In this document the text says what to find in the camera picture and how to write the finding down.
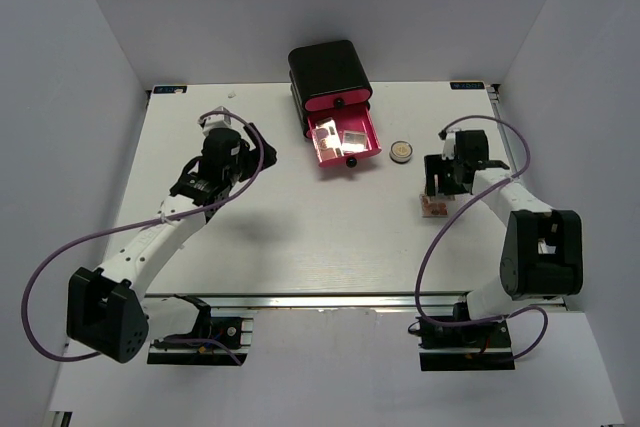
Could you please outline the round powder jar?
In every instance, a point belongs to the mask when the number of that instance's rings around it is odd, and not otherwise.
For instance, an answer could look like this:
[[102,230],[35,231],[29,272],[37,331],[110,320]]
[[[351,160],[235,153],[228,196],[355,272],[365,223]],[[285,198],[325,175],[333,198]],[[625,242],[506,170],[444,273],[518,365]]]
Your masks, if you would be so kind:
[[412,145],[404,140],[397,140],[391,144],[389,150],[390,159],[398,164],[408,163],[413,156]]

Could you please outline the clear case blush compact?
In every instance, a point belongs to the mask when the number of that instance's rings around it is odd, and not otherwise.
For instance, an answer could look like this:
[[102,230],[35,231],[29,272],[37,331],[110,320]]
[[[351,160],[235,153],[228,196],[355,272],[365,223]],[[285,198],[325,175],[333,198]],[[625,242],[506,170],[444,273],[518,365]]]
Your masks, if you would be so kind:
[[448,203],[451,201],[447,196],[419,196],[421,215],[423,218],[446,218],[449,216]]

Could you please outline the long brown eyeshadow palette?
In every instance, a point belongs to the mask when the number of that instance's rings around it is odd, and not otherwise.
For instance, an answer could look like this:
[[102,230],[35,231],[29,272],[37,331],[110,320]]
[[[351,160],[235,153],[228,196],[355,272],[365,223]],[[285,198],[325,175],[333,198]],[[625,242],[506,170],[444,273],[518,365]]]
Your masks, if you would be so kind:
[[335,139],[337,136],[336,123],[333,118],[326,118],[318,121],[313,129],[316,139]]

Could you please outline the square brown eyeshadow palette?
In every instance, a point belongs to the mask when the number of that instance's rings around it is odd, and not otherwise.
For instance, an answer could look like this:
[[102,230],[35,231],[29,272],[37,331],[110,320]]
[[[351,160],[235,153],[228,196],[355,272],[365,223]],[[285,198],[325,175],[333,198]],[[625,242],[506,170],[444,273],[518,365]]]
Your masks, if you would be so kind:
[[345,153],[364,152],[368,149],[368,138],[365,132],[344,130],[341,145]]

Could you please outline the pink top drawer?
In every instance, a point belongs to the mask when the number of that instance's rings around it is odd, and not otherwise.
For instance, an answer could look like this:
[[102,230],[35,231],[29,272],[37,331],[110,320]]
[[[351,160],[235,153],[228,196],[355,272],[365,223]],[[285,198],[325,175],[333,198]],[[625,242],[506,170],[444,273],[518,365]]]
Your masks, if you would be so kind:
[[369,100],[371,94],[370,90],[361,88],[312,96],[305,101],[304,109],[306,112],[317,112],[362,104]]

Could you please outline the pink three-colour blush palette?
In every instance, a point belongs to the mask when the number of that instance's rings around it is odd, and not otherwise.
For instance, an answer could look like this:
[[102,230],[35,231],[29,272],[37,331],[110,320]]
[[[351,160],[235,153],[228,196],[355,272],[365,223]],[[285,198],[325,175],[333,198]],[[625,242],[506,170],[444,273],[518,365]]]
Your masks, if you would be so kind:
[[325,137],[317,142],[318,155],[322,161],[342,156],[341,142],[338,137]]

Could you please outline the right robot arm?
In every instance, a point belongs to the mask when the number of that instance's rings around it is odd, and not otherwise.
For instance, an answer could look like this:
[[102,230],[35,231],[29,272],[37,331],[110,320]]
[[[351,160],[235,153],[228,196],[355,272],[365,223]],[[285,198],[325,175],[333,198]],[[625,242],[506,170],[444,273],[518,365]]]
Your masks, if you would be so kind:
[[501,160],[489,158],[482,130],[440,134],[443,152],[424,158],[429,200],[468,194],[484,203],[506,228],[498,273],[463,295],[453,308],[451,331],[472,346],[497,322],[538,300],[582,290],[582,220],[535,197]]

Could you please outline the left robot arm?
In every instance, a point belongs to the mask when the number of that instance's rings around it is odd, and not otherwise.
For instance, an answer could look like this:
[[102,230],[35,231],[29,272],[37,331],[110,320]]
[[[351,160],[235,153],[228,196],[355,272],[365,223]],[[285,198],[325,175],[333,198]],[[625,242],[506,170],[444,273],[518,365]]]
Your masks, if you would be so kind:
[[146,341],[184,346],[221,344],[211,308],[190,295],[153,300],[146,292],[186,241],[249,184],[273,166],[277,152],[252,123],[242,131],[211,117],[201,120],[200,155],[183,167],[156,218],[110,259],[70,278],[68,336],[119,363],[132,360]]

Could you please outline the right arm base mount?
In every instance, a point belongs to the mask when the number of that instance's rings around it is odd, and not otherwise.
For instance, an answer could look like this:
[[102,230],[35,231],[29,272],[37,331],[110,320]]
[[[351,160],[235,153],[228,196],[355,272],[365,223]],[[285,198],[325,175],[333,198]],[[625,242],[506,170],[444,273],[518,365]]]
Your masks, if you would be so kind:
[[418,339],[423,372],[515,369],[511,337],[505,321],[470,327],[444,327],[417,317],[407,331]]

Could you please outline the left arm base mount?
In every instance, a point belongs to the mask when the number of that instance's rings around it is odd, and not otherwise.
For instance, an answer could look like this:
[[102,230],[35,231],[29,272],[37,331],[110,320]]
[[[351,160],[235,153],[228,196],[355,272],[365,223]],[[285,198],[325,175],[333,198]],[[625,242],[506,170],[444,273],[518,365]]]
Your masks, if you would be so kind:
[[149,323],[147,363],[241,366],[252,343],[255,312],[214,306],[193,296],[143,301]]

